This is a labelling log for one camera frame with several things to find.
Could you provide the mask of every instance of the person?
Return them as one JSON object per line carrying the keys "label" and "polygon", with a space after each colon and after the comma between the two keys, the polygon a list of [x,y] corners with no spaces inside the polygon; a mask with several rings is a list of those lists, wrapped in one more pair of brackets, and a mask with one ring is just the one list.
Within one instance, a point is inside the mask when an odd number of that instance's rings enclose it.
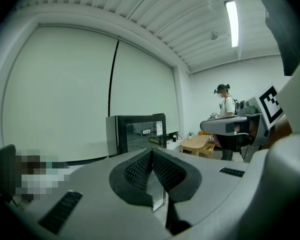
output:
{"label": "person", "polygon": [[[217,93],[218,97],[224,98],[221,104],[221,110],[219,118],[225,118],[232,116],[236,111],[235,101],[232,96],[229,94],[230,85],[219,84],[217,89],[214,90],[214,93]],[[231,161],[234,152],[229,149],[222,149],[222,158],[221,160]]]}
{"label": "person", "polygon": [[214,91],[218,97],[224,98],[221,104],[221,111],[219,118],[230,117],[236,111],[236,104],[232,96],[229,94],[230,85],[219,84],[217,89]]}

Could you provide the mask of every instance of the ceiling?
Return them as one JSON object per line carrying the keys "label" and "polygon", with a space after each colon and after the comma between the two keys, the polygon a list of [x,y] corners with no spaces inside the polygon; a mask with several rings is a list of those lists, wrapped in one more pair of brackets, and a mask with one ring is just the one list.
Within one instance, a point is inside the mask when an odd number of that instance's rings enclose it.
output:
{"label": "ceiling", "polygon": [[[235,0],[239,46],[231,46],[227,0],[20,0],[17,10],[37,4],[70,3],[99,8],[148,30],[172,49],[194,73],[218,65],[278,55],[265,24],[261,0]],[[212,40],[212,33],[217,39]]]}

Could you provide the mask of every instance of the woman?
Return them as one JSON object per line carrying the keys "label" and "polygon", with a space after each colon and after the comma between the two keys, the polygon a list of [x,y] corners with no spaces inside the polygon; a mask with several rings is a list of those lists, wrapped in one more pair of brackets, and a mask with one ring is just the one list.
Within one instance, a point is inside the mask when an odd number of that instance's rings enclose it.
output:
{"label": "woman", "polygon": [[[236,111],[236,104],[232,96],[229,94],[228,90],[230,89],[230,85],[219,84],[214,93],[217,93],[218,97],[224,98],[221,104],[221,111],[219,118],[225,118],[232,116]],[[225,136],[218,135],[217,137],[214,136],[216,143],[226,141],[227,139]],[[228,149],[222,150],[222,158],[221,160],[231,161],[233,156],[233,151]]]}
{"label": "woman", "polygon": [[236,111],[236,104],[234,99],[229,94],[228,90],[230,89],[230,85],[219,84],[217,90],[214,90],[214,93],[217,93],[218,97],[224,98],[221,104],[221,111],[219,118],[230,117]]}

